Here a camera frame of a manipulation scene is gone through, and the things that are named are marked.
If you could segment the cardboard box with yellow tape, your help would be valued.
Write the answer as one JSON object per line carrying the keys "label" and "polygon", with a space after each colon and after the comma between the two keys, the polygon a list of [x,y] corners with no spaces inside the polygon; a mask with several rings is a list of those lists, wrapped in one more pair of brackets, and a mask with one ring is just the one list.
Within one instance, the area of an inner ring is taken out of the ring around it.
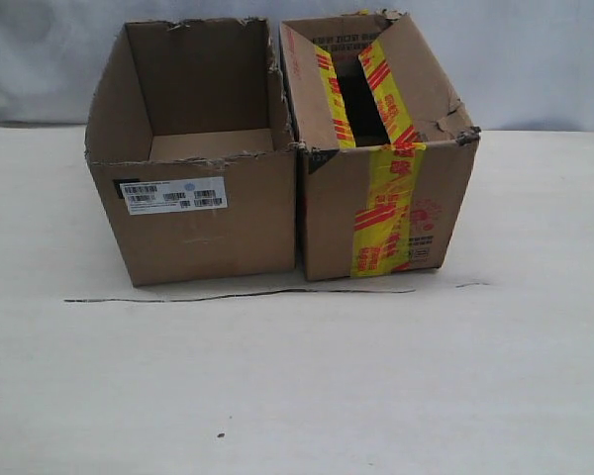
{"label": "cardboard box with yellow tape", "polygon": [[411,16],[285,20],[311,281],[437,269],[481,132]]}

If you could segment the open plain cardboard box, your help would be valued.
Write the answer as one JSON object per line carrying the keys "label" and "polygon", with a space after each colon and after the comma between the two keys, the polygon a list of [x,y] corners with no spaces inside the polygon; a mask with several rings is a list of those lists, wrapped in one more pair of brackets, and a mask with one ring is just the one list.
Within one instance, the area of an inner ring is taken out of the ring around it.
{"label": "open plain cardboard box", "polygon": [[85,159],[133,285],[294,267],[296,145],[266,19],[123,25]]}

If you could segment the white paper table cover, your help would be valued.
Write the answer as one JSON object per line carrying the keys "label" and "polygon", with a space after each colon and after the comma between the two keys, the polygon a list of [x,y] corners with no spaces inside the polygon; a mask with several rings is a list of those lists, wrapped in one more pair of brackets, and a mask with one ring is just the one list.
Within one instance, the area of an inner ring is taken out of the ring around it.
{"label": "white paper table cover", "polygon": [[0,474],[594,474],[594,133],[485,132],[437,272],[136,289],[0,128]]}

